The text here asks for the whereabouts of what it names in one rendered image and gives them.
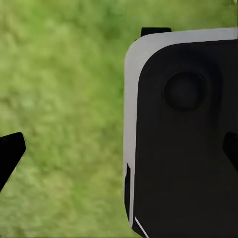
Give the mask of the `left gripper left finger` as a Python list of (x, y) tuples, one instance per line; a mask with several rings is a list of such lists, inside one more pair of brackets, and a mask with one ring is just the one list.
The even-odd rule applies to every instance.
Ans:
[(25, 140), (21, 132), (0, 137), (0, 192), (25, 151)]

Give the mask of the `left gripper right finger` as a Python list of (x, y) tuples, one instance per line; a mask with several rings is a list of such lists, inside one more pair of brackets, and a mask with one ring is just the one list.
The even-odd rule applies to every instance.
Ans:
[(238, 172), (238, 134), (226, 132), (222, 149)]

